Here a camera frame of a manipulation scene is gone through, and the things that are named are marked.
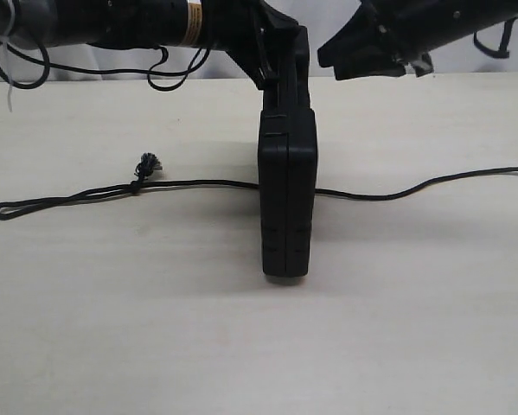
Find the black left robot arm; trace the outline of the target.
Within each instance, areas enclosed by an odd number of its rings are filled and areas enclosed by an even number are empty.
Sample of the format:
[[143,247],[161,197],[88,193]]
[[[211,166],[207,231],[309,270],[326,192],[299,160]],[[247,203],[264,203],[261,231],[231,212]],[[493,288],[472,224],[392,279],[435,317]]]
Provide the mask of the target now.
[[41,86],[52,68],[48,49],[87,44],[108,50],[195,48],[225,52],[260,90],[280,76],[283,54],[304,42],[305,28],[265,1],[0,1],[0,46],[22,56],[37,50]]

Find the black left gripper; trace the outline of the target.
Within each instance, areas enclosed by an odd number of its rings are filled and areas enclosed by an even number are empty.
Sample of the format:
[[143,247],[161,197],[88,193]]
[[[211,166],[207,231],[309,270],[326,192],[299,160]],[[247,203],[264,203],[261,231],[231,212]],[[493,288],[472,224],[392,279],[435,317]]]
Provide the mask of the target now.
[[201,44],[225,52],[253,81],[266,89],[278,81],[268,58],[268,46],[277,72],[293,63],[299,82],[309,78],[308,30],[294,18],[265,1],[203,1]]

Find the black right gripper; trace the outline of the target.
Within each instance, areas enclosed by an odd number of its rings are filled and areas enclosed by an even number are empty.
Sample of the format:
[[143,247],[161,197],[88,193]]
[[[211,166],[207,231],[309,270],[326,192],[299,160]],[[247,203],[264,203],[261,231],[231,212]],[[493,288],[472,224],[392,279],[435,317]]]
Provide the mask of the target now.
[[[402,14],[419,1],[361,1],[349,21],[318,50],[320,67],[334,67],[336,80],[399,78],[411,67],[417,77],[434,72],[427,51],[405,34]],[[371,45],[368,54],[354,54]]]

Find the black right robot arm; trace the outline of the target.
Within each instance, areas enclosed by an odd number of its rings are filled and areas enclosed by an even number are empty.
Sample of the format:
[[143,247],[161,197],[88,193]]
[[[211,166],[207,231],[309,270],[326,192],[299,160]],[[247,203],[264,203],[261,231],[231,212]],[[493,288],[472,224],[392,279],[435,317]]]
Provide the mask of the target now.
[[467,36],[493,59],[509,57],[518,1],[362,1],[317,50],[337,80],[416,77],[434,72],[430,52]]

